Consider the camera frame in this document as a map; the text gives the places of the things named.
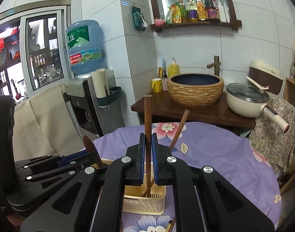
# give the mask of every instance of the ceramic sink bowl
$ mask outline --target ceramic sink bowl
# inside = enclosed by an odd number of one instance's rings
[[[167,86],[174,101],[198,107],[213,104],[220,98],[224,80],[216,75],[187,73],[168,78]]]

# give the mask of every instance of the wooden countertop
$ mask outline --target wooden countertop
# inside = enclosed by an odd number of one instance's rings
[[[151,92],[152,98],[152,114],[168,118],[181,119],[185,111],[182,106],[172,100],[167,91],[160,93]],[[227,105],[226,94],[223,93],[217,103],[196,108],[188,108],[190,113],[188,121],[200,121],[214,125],[224,125],[233,127],[254,128],[255,119],[244,118],[231,111]],[[131,106],[134,112],[144,113],[144,98]]]

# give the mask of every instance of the white pot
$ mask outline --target white pot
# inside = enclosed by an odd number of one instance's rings
[[[229,108],[238,115],[246,118],[258,118],[264,113],[274,123],[276,123],[284,133],[286,133],[290,127],[289,124],[284,121],[277,112],[267,105],[268,100],[264,103],[252,102],[250,100],[235,96],[228,91],[226,92],[226,99]]]

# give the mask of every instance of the beige cloth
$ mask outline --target beige cloth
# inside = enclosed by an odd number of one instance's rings
[[[14,112],[15,161],[47,154],[69,155],[84,147],[75,130],[60,86],[36,94]]]
[[[293,157],[295,143],[295,108],[286,100],[268,92],[268,105],[283,118],[290,128],[285,134],[266,115],[256,119],[255,129],[249,139],[254,149],[267,159],[274,172],[279,169],[286,171]]]

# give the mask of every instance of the patterned cloth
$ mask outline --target patterned cloth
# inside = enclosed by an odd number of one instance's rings
[[[283,133],[263,114],[256,119],[255,129],[251,131],[249,139],[253,148],[263,159],[266,158],[276,173],[279,169],[286,171],[292,161],[295,143],[295,108],[275,94],[270,92],[268,94],[270,96],[268,105],[290,125],[290,128],[287,133]]]
[[[157,134],[159,144],[169,146],[178,126],[175,122],[154,123],[152,133]],[[138,144],[143,132],[143,125],[119,128],[96,139],[94,144],[101,158],[115,160],[125,156],[128,147]],[[273,224],[278,222],[282,202],[278,181],[269,163],[252,149],[249,139],[215,125],[187,122],[172,155],[189,166],[212,166]],[[172,187],[167,186],[165,211],[160,216],[123,212],[123,232],[165,232],[166,224],[173,217],[173,192]]]

